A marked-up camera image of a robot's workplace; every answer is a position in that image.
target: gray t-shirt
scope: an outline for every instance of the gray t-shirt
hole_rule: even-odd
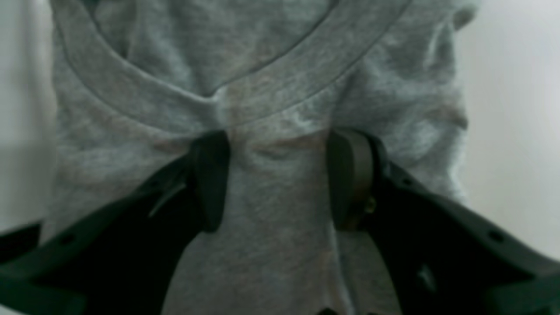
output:
[[[400,313],[369,236],[333,228],[325,138],[372,133],[468,205],[454,36],[477,0],[51,2],[57,172],[41,243],[225,129],[222,225],[186,248],[162,314]]]

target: gray fabric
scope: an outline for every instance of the gray fabric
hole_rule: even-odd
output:
[[[47,242],[225,129],[223,223],[185,250],[163,314],[399,314],[375,245],[333,229],[332,126],[468,205],[454,36],[475,0],[52,0],[57,174]]]

